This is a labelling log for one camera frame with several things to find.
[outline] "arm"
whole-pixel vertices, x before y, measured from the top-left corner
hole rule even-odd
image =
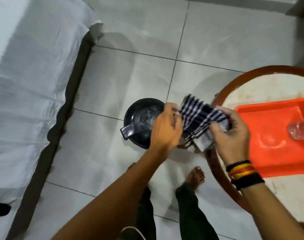
[[[210,125],[218,154],[225,166],[248,159],[250,132],[234,110],[218,107],[230,116],[232,129],[224,133],[217,123]],[[304,230],[268,187],[256,184],[241,189],[250,205],[255,224],[266,240],[304,240]]]
[[[116,239],[154,172],[178,145],[183,126],[174,104],[154,121],[150,148],[139,161],[58,231],[52,240]]]

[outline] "white bed sheet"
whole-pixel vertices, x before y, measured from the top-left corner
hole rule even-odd
[[[81,0],[0,0],[0,217],[5,239],[89,27],[101,23]]]

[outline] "dark pants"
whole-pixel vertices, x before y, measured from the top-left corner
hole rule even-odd
[[[182,240],[218,240],[218,236],[198,207],[198,199],[188,183],[184,183],[175,191],[180,214],[180,232]],[[151,191],[145,188],[139,201],[135,227],[140,230],[146,240],[156,240],[153,218],[153,206],[150,201]],[[122,239],[142,239],[133,229],[126,229]]]

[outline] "black wristband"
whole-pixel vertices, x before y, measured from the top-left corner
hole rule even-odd
[[[226,167],[226,171],[227,172],[230,172],[234,167],[238,166],[238,165],[242,165],[242,164],[245,164],[245,163],[251,163],[249,160],[245,160],[245,161],[238,161],[237,163],[233,163],[231,165],[228,165]]]
[[[265,181],[258,173],[252,173],[250,175],[243,176],[237,180],[232,180],[231,183],[236,186],[237,190],[240,190],[255,184],[265,183]]]

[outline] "white cord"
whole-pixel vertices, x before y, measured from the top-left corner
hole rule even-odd
[[[132,227],[132,226],[131,226],[131,227],[130,227],[130,226],[129,226],[129,227],[124,227],[122,231],[124,231],[124,230],[126,230],[126,229],[134,229],[134,230],[136,230],[136,231],[141,235],[141,237],[142,237],[144,240],[146,240],[145,237],[143,236],[143,234],[140,232],[140,230],[137,229],[136,227],[134,227],[134,226],[133,226],[133,227]]]

